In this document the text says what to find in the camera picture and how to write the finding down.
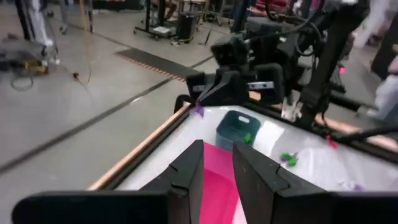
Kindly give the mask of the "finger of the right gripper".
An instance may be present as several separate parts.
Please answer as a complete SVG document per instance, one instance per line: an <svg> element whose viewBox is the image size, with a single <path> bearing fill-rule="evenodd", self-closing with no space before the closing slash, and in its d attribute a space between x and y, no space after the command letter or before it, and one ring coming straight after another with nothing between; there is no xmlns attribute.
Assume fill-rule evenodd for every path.
<svg viewBox="0 0 398 224"><path fill-rule="evenodd" d="M249 99L248 84L239 72L232 76L233 104L241 105Z"/></svg>
<svg viewBox="0 0 398 224"><path fill-rule="evenodd" d="M201 106L221 106L227 99L226 95L233 75L233 72L205 75L205 88L196 102Z"/></svg>

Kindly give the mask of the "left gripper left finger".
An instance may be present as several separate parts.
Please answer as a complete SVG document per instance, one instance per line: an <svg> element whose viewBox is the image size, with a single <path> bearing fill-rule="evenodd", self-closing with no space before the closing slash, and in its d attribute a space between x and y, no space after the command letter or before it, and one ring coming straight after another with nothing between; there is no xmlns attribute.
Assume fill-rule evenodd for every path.
<svg viewBox="0 0 398 224"><path fill-rule="evenodd" d="M48 191L20 200L17 224L198 223L204 179L204 142L194 141L139 190Z"/></svg>

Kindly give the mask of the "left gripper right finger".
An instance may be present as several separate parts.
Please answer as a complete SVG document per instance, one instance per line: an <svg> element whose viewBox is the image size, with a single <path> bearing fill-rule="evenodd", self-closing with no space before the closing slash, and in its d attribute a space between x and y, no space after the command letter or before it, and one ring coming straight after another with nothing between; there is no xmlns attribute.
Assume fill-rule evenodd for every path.
<svg viewBox="0 0 398 224"><path fill-rule="evenodd" d="M397 194L333 192L243 142L233 144L235 182L248 223L397 224Z"/></svg>

